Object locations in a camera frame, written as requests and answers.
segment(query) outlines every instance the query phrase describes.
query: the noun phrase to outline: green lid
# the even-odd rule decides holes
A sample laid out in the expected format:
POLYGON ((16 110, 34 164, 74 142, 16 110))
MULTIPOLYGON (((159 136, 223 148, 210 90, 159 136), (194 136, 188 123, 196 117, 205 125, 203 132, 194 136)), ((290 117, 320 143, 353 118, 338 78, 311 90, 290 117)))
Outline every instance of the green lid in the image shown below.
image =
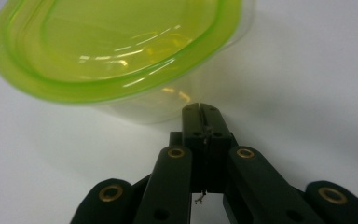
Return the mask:
POLYGON ((51 101, 123 98, 200 64, 240 15, 241 0, 8 0, 0 74, 51 101))

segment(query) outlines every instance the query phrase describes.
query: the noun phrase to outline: transparent plastic container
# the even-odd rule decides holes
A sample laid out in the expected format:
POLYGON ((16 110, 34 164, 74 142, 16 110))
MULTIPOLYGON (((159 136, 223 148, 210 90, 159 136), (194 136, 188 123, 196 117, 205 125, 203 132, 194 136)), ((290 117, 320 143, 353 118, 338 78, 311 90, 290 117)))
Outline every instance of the transparent plastic container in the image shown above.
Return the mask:
POLYGON ((41 99, 158 122, 202 99, 202 64, 253 11, 254 0, 8 0, 0 74, 41 99))

